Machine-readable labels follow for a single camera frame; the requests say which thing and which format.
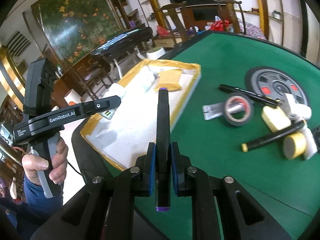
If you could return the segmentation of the person's left forearm blue sleeve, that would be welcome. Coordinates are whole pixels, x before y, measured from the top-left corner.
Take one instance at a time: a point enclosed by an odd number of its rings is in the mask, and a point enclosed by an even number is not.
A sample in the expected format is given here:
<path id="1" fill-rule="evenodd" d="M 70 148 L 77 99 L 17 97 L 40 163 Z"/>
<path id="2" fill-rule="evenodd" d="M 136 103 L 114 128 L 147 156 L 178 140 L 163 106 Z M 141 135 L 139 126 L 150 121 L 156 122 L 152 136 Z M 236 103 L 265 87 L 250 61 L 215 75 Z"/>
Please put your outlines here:
<path id="1" fill-rule="evenodd" d="M 24 179 L 26 201 L 14 202 L 1 179 L 1 239 L 31 239 L 32 235 L 63 206 L 63 195 L 46 198 L 41 186 Z"/>

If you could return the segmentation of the person's left hand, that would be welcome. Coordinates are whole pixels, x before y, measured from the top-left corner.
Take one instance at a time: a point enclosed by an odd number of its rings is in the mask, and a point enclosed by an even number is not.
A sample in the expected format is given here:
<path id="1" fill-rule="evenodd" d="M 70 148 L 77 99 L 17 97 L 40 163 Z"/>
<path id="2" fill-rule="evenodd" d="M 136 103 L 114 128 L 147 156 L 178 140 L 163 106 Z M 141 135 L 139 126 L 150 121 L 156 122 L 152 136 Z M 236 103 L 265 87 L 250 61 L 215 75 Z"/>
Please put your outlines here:
<path id="1" fill-rule="evenodd" d="M 67 154 L 68 146 L 60 137 L 57 146 L 56 154 L 52 159 L 52 167 L 49 178 L 54 184 L 62 184 L 67 176 Z M 40 180 L 37 171 L 45 171 L 49 168 L 49 162 L 39 156 L 28 153 L 22 158 L 22 166 L 26 177 L 35 185 L 40 186 Z"/>

